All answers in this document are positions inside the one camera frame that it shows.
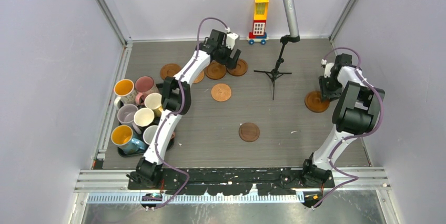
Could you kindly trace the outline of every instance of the microphone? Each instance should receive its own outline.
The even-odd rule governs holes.
[[[299,28],[297,27],[294,0],[283,0],[283,5],[285,7],[285,14],[287,15],[288,29],[290,30],[290,42],[298,42],[300,41],[300,36]]]

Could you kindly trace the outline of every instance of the yellow mug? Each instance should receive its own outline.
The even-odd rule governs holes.
[[[115,101],[113,102],[116,109],[120,108],[120,101],[122,101],[124,105],[135,104],[137,92],[135,91],[135,84],[130,79],[123,79],[118,81],[113,91],[117,96]]]
[[[116,127],[111,133],[111,141],[113,144],[122,149],[125,154],[132,154],[138,150],[146,150],[147,144],[138,139],[133,130],[127,125]]]
[[[160,117],[161,113],[163,112],[163,107],[161,105],[161,94],[158,93],[152,93],[149,94],[146,99],[144,100],[144,105],[151,109],[156,117]]]

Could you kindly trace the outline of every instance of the mug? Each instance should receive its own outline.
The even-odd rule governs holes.
[[[144,105],[148,109],[151,109],[157,117],[160,117],[161,113],[163,112],[163,107],[161,106],[161,97],[161,94],[153,93],[149,94],[144,100]]]
[[[143,76],[136,80],[135,90],[138,92],[135,98],[136,105],[142,105],[147,95],[152,93],[159,93],[152,77]]]
[[[113,91],[117,95],[115,102],[113,102],[116,109],[119,109],[120,101],[122,101],[124,105],[135,104],[135,97],[137,93],[135,91],[135,85],[133,84],[133,81],[131,81],[130,79],[123,79],[118,81]]]
[[[148,108],[141,108],[133,116],[133,128],[137,133],[142,132],[142,129],[148,127],[154,121],[154,119],[155,114],[152,110]]]
[[[152,125],[152,126],[149,126],[148,128],[146,128],[146,130],[144,130],[143,141],[147,145],[150,145],[150,143],[152,142],[152,139],[155,136],[157,129],[158,129],[158,125]],[[170,140],[172,140],[174,137],[175,137],[175,132],[172,133]]]
[[[133,123],[133,117],[137,111],[138,107],[133,104],[123,105],[118,110],[117,114],[119,123],[121,123],[122,125],[131,126]]]
[[[147,144],[137,138],[133,130],[127,125],[116,127],[111,133],[111,141],[127,155],[140,149],[146,150],[148,147]]]

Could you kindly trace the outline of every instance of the pink mug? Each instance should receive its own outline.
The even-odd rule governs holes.
[[[137,79],[135,82],[135,90],[138,92],[135,97],[137,106],[142,105],[149,94],[159,93],[159,90],[155,85],[155,81],[149,76],[143,76]]]

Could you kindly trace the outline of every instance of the yellow lego block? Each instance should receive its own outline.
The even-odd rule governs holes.
[[[264,21],[268,16],[269,0],[254,0],[254,20]]]

